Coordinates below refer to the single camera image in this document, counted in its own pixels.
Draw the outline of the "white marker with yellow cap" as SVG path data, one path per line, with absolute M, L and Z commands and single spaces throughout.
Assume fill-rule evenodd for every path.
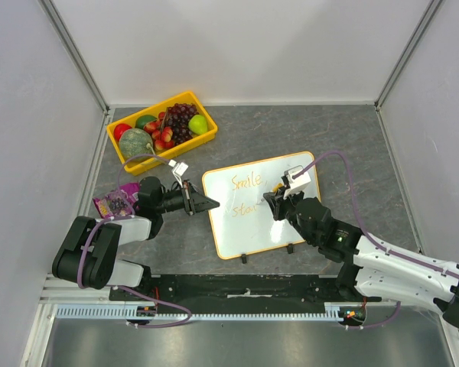
M 282 183 L 278 183 L 275 187 L 272 188 L 271 191 L 263 193 L 262 198 L 259 200 L 257 204 L 259 205 L 263 203 L 269 203 L 275 197 L 275 195 L 280 192 L 283 186 L 284 185 Z

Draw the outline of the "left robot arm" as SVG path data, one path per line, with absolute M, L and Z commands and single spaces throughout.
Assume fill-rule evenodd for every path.
M 53 260 L 52 274 L 81 288 L 118 285 L 111 278 L 120 270 L 116 264 L 120 245 L 156 237 L 165 213 L 183 210 L 192 216 L 219 206 L 219 202 L 199 192 L 189 180 L 166 190 L 157 177 L 146 177 L 139 184 L 133 214 L 101 220 L 87 216 L 75 218 Z

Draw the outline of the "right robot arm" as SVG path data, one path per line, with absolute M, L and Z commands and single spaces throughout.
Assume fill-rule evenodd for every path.
M 315 247 L 341 264 L 335 281 L 337 296 L 396 300 L 438 313 L 459 329 L 459 264 L 441 261 L 389 244 L 335 219 L 317 197 L 307 197 L 306 177 L 284 177 L 274 190 L 245 194 L 252 204 L 227 209 L 230 191 L 212 184 L 198 193 L 183 183 L 189 212 L 208 211 L 216 252 L 231 259 L 283 246 L 295 239 Z

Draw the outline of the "whiteboard with yellow frame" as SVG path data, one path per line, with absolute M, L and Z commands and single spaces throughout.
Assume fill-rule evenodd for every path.
M 309 151 L 237 164 L 203 174 L 203 191 L 220 205 L 209 211 L 216 252 L 223 260 L 285 247 L 304 240 L 286 220 L 275 221 L 263 194 L 287 170 L 314 160 Z

